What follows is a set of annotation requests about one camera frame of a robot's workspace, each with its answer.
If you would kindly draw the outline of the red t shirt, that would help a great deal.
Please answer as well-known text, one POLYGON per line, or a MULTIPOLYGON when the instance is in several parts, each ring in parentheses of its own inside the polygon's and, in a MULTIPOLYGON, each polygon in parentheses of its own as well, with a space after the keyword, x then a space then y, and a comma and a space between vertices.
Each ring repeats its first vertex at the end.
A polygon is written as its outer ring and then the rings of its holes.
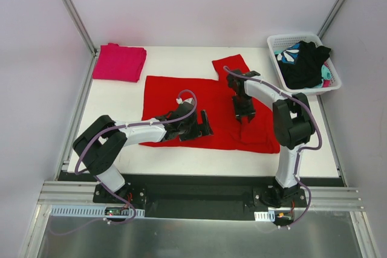
POLYGON ((176 109, 176 98, 182 90, 191 90, 198 100, 198 110, 205 110, 213 135, 190 141, 174 139, 162 143, 149 143, 150 147, 196 147, 204 149, 243 150, 256 153, 279 153, 280 146, 273 130, 271 110, 258 100, 253 100, 256 111, 251 121, 235 118, 232 97, 234 91, 228 87, 224 66, 249 71, 241 55, 226 57, 212 62, 218 80, 185 79, 149 76, 146 78, 143 120, 164 115, 176 109))

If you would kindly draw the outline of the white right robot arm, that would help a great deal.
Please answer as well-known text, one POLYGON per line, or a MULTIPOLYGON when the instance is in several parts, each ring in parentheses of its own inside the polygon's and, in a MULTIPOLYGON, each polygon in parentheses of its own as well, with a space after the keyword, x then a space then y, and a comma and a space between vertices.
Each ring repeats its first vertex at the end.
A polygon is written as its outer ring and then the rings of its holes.
POLYGON ((288 205, 301 187, 299 165, 305 150, 322 147, 322 137, 308 98, 303 93, 287 94, 263 80, 256 71, 242 73, 224 66, 227 85, 233 89, 235 118, 252 121, 256 115, 253 101, 257 100, 273 114, 273 130, 280 145, 279 164, 273 185, 259 196, 266 206, 279 208, 288 205))

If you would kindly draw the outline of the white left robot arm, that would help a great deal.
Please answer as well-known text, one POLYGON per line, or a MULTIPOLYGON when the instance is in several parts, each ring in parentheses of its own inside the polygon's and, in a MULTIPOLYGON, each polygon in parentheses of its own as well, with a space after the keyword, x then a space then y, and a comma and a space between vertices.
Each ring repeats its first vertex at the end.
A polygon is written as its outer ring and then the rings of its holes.
POLYGON ((207 112, 197 113, 193 99, 176 110, 137 123, 120 123, 102 115, 77 137, 72 147, 86 171, 102 184, 101 192, 115 203, 131 202, 129 184, 114 165, 121 150, 140 143, 191 141, 213 135, 207 112))

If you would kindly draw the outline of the white plastic laundry basket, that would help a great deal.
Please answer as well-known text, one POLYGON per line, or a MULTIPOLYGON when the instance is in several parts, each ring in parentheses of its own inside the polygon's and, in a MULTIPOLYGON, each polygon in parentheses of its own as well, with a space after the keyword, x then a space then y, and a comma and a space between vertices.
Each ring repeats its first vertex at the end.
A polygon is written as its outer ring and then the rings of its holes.
POLYGON ((267 45, 283 90, 321 95, 342 86, 330 59, 333 51, 317 35, 277 34, 267 38, 267 45))

